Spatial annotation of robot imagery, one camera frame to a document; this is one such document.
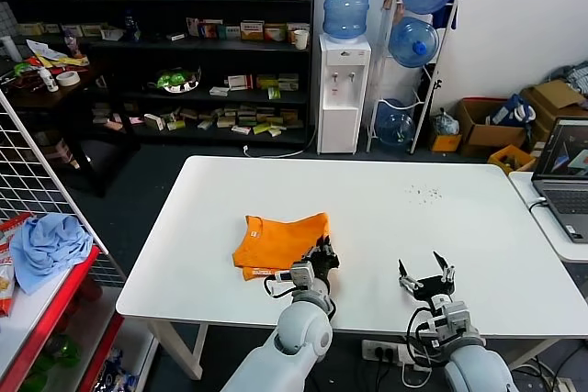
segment laptop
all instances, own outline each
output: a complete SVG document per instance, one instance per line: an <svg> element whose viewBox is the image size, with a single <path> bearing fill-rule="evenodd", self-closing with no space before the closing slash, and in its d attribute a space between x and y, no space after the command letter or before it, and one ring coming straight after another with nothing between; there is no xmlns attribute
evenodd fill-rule
<svg viewBox="0 0 588 392"><path fill-rule="evenodd" d="M570 239L588 243L588 118L556 120L532 180Z"/></svg>

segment wire grid rack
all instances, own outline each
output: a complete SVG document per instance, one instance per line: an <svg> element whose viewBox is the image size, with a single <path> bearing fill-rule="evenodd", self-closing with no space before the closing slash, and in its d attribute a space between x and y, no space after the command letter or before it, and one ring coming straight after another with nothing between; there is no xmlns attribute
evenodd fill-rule
<svg viewBox="0 0 588 392"><path fill-rule="evenodd" d="M76 216L100 249L89 274L102 286L122 287L126 276L82 214L0 91L0 220L21 213Z"/></svg>

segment snack bag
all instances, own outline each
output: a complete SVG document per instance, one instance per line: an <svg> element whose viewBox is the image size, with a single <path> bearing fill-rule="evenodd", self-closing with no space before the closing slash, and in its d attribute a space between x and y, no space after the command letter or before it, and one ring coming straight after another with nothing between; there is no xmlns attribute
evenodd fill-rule
<svg viewBox="0 0 588 392"><path fill-rule="evenodd" d="M32 215L23 213L0 225L0 317L8 315L12 293L15 290L15 267L12 264L8 243L29 216Z"/></svg>

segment tape roll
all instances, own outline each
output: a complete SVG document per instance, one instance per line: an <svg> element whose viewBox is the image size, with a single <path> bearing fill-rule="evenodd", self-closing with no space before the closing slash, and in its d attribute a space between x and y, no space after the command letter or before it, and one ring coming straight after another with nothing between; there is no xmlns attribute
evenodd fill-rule
<svg viewBox="0 0 588 392"><path fill-rule="evenodd" d="M80 83L80 75L76 71L60 73L55 79L59 86L73 86Z"/></svg>

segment white bottle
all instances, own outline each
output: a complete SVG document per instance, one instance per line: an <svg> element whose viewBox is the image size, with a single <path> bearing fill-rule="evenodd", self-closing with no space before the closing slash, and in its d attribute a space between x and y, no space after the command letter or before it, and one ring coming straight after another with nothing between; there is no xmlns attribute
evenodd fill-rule
<svg viewBox="0 0 588 392"><path fill-rule="evenodd" d="M55 83L55 79L53 78L53 76L47 68L40 68L39 76L43 83L45 83L45 85L47 86L49 92L59 91L59 86L57 85L57 83Z"/></svg>

